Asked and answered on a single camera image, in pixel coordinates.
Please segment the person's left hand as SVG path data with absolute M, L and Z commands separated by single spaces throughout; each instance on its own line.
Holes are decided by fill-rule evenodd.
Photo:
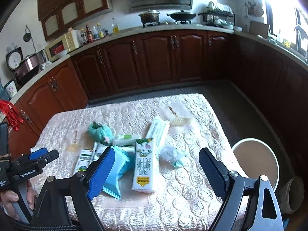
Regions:
M 31 210 L 34 209 L 35 198 L 36 198 L 36 194 L 32 188 L 32 184 L 30 180 L 28 180 L 27 181 L 27 202 Z M 13 203 L 18 202 L 18 200 L 19 200 L 18 195 L 11 190 L 5 190 L 1 192 L 1 203 L 5 209 L 6 214 L 20 221 L 20 217 L 13 206 Z

